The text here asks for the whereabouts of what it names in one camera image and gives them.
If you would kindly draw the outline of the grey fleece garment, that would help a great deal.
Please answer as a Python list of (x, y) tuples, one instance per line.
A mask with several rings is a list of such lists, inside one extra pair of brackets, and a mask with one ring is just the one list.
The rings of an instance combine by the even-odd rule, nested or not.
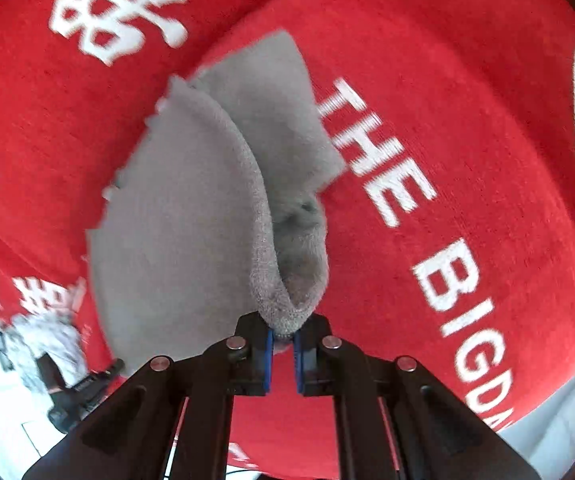
[(252, 311), (296, 333), (327, 288), (319, 195), (344, 169), (287, 32), (171, 78), (89, 236), (110, 350), (128, 370), (196, 356)]

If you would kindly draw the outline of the red blanket with white lettering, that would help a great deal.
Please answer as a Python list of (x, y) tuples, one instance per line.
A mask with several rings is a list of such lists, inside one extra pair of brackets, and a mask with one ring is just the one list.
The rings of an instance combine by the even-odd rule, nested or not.
[(301, 52), (345, 162), (315, 312), (484, 422), (575, 376), (575, 12), (565, 0), (0, 0), (0, 322), (112, 358), (89, 236), (173, 77)]

